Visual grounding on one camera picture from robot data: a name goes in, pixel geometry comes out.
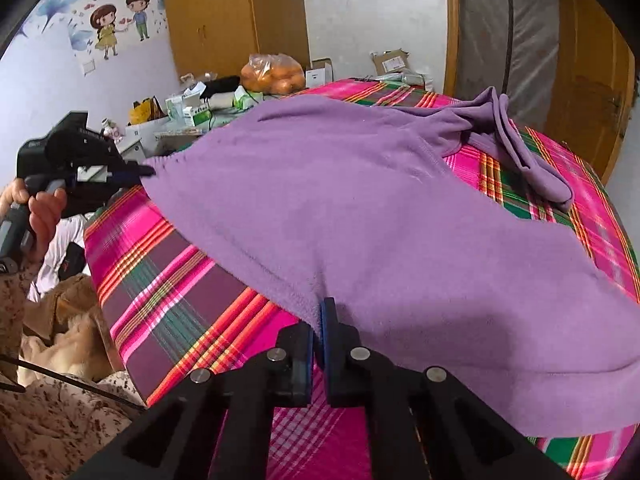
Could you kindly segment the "person's left hand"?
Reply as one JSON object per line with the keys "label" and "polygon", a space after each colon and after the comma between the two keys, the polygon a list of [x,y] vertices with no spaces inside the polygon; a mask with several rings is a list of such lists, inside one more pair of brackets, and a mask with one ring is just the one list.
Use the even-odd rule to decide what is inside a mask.
{"label": "person's left hand", "polygon": [[27,259],[31,262],[41,261],[61,221],[67,204],[66,192],[64,188],[57,188],[53,193],[39,192],[30,196],[24,181],[15,178],[2,190],[1,217],[6,215],[13,203],[28,206],[29,225],[35,233],[35,241]]}

